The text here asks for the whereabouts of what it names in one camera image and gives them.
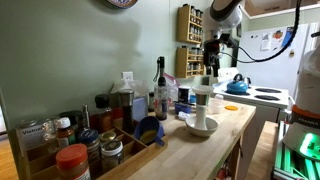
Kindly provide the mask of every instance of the butcher block counter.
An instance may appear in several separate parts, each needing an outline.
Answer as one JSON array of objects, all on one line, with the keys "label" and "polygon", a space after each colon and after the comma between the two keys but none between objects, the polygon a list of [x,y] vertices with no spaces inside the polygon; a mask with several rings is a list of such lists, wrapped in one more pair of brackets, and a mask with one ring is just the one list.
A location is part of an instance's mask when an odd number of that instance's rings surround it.
[{"label": "butcher block counter", "polygon": [[232,154],[232,173],[236,174],[240,138],[256,107],[230,101],[224,103],[236,106],[238,110],[224,109],[220,114],[207,114],[219,124],[209,138],[192,135],[185,122],[179,120],[171,109],[167,120],[161,121],[168,137],[168,147],[129,179],[214,179],[229,154]]}]

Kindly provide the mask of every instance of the white refrigerator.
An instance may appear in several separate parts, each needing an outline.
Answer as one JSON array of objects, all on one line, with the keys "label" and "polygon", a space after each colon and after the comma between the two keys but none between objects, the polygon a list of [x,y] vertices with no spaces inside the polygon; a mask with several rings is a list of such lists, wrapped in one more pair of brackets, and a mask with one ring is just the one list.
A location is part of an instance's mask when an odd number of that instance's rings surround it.
[{"label": "white refrigerator", "polygon": [[[292,28],[279,27],[243,32],[239,46],[255,59],[264,59],[280,51],[292,35]],[[250,77],[252,85],[287,89],[295,97],[297,73],[303,55],[316,47],[316,39],[310,35],[318,32],[318,23],[301,24],[291,45],[278,57],[261,63],[237,62],[239,72]],[[238,59],[250,61],[239,49]]]}]

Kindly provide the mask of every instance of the spice rack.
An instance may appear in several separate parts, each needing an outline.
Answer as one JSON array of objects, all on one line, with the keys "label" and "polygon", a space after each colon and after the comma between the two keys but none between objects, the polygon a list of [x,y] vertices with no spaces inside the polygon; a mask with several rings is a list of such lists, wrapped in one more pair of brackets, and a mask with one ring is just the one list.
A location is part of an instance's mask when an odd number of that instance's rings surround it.
[{"label": "spice rack", "polygon": [[204,74],[203,54],[196,48],[177,48],[176,78],[188,78]]},{"label": "spice rack", "polygon": [[178,41],[200,44],[202,42],[202,12],[190,5],[178,9]]},{"label": "spice rack", "polygon": [[[117,134],[117,139],[123,143],[124,162],[107,172],[102,172],[101,161],[90,164],[91,179],[126,179],[138,169],[146,165],[168,146],[166,136],[161,139],[164,146],[153,143],[143,144],[121,129],[110,130]],[[56,153],[49,154],[47,146],[40,146],[27,151],[23,158],[19,156],[19,178],[28,180],[60,179],[56,167]]]}]

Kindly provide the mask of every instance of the stove burner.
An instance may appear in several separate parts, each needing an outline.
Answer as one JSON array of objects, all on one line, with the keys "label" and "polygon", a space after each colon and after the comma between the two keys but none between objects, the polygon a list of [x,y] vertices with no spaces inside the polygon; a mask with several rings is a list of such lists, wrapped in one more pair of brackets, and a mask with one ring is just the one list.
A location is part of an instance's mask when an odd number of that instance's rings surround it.
[{"label": "stove burner", "polygon": [[264,99],[264,100],[270,100],[270,101],[279,101],[280,99],[274,96],[267,96],[267,95],[257,95],[254,96],[255,98],[258,99]]},{"label": "stove burner", "polygon": [[266,92],[266,93],[281,93],[279,90],[267,89],[267,88],[257,88],[256,91]]},{"label": "stove burner", "polygon": [[236,92],[229,92],[229,91],[226,91],[226,93],[228,94],[232,94],[232,95],[238,95],[238,96],[250,96],[249,93],[236,93]]}]

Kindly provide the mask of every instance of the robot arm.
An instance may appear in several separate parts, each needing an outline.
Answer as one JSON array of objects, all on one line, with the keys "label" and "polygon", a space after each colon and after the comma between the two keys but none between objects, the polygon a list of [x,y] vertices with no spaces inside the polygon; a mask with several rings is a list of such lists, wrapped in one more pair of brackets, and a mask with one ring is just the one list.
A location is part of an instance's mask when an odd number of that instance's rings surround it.
[{"label": "robot arm", "polygon": [[240,2],[241,0],[214,0],[204,11],[203,45],[207,75],[210,75],[213,69],[214,77],[218,76],[220,43],[228,47],[237,45],[230,36],[230,32],[241,23],[242,13],[238,6]]}]

